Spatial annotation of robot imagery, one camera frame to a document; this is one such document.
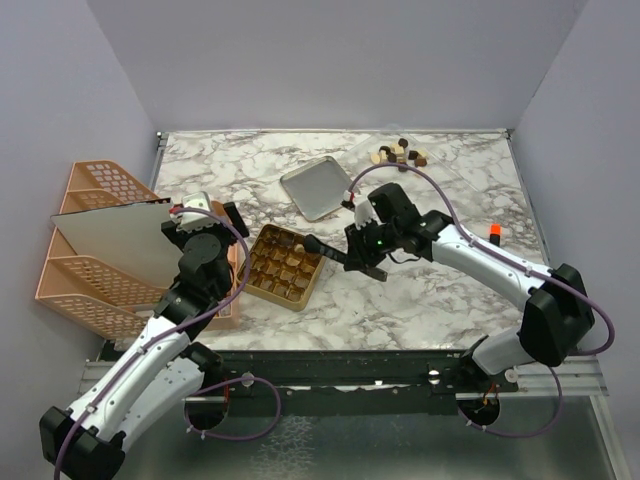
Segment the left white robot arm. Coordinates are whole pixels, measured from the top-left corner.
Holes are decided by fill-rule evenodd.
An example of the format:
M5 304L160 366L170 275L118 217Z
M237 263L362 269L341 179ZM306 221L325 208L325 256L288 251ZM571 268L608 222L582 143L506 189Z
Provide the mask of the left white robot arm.
M69 407L39 421L54 476L111 479L140 436L186 396L214 392L221 361L196 338L239 295L228 260L249 231L234 203L218 215L204 193L173 206L161 225L181 252L178 273L129 349Z

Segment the black metal tongs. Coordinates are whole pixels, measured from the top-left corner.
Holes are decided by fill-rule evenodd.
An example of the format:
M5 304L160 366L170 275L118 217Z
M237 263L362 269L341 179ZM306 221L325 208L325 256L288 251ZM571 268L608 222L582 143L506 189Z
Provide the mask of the black metal tongs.
M304 237L303 247L307 253L318 254L340 264L344 264L347 259L347 255L345 253L320 241L312 234L308 234Z

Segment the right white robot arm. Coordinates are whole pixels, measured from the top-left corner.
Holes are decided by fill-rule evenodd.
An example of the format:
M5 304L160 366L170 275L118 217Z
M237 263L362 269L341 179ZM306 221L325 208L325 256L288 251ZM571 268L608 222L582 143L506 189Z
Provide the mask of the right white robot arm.
M510 254L459 229L437 210L369 218L346 227L345 270L383 281L378 264L401 249L420 259L454 268L501 295L522 314L519 326L478 341L471 359L459 367L461 383L481 391L496 374L538 362L559 366L595 323L579 272L563 264L547 269Z

